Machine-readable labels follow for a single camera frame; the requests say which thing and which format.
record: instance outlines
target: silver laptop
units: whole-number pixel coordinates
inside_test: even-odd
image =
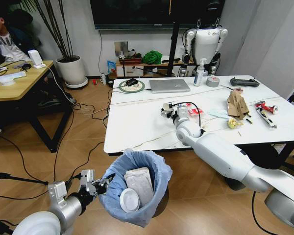
[[[191,91],[184,79],[151,80],[149,83],[152,93]]]

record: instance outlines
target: blue trash bag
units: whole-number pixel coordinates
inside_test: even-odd
[[[120,195],[127,188],[124,175],[128,170],[148,167],[151,181],[154,182],[154,196],[152,200],[138,211],[126,213],[120,206]],[[99,199],[106,211],[114,218],[145,227],[156,212],[157,206],[168,186],[172,176],[171,168],[166,165],[163,157],[152,151],[137,152],[127,149],[106,170],[103,178],[115,173],[105,195]]]

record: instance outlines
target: cardboard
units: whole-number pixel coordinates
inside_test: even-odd
[[[227,110],[230,116],[239,120],[242,120],[249,113],[245,100],[238,91],[231,91],[227,99]]]

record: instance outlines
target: bottle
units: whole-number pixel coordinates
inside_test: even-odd
[[[106,75],[104,73],[101,73],[101,79],[100,81],[103,83],[103,85],[107,85]]]
[[[195,80],[194,80],[194,86],[200,86],[202,77],[203,77],[203,73],[205,72],[205,67],[200,65],[196,71],[196,76],[195,76]]]

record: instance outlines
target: tv screen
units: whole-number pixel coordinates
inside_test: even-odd
[[[96,29],[172,29],[174,17],[186,29],[195,27],[198,18],[214,23],[225,0],[171,1],[177,2],[171,8],[170,0],[90,0],[90,4]]]

